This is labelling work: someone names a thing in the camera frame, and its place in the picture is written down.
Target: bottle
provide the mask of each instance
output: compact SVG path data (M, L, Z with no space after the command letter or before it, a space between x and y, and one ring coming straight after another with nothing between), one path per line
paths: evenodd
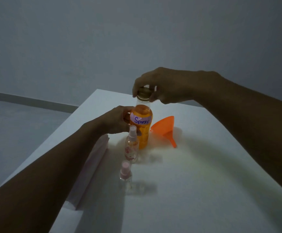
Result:
M143 149L147 145L148 134L153 119L153 113L150 109L149 98L153 90L141 87L137 94L137 105L130 113L130 125L136 125L142 135L138 136L139 149Z
M131 125L129 135L125 141L125 157L131 163L135 163L138 159L139 140L137 137L137 127Z
M131 189L130 182L132 180L132 173L130 171L131 164L125 160L122 162L120 169L120 189L125 193Z

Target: hand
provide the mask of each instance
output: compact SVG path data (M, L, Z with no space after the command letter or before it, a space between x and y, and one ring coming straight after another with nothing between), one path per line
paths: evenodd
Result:
M135 80L132 95L136 97L140 87L150 85L152 89L157 86L157 90L150 97L150 102L160 100L164 104L169 104L193 100L200 93L211 90L218 78L222 77L216 72L193 72L159 67Z
M133 106L117 106L96 118L101 124L104 133L115 134L129 132L130 111Z

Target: funnel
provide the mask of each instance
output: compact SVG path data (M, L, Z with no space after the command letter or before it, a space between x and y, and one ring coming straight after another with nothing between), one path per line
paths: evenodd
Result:
M166 137L171 142L172 146L174 148L176 148L177 144L175 143L173 136L172 136L174 122L175 122L174 116L166 117L166 118L158 121L157 123L155 123L151 127L150 131L155 133L155 134L159 134L163 137Z

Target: label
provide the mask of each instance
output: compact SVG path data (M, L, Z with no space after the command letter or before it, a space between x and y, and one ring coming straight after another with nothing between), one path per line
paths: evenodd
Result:
M152 116L148 117L138 117L135 116L132 112L130 113L130 120L133 121L137 125L148 125L152 122Z

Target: table surface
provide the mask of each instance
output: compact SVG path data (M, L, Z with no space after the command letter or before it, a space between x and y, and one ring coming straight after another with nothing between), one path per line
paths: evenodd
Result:
M131 95L96 90L7 180L83 123L135 103ZM178 147L150 134L132 166L145 195L119 191L127 134L111 134L80 211L62 208L50 232L282 232L282 188L206 109L159 101L151 109L152 124L175 117Z

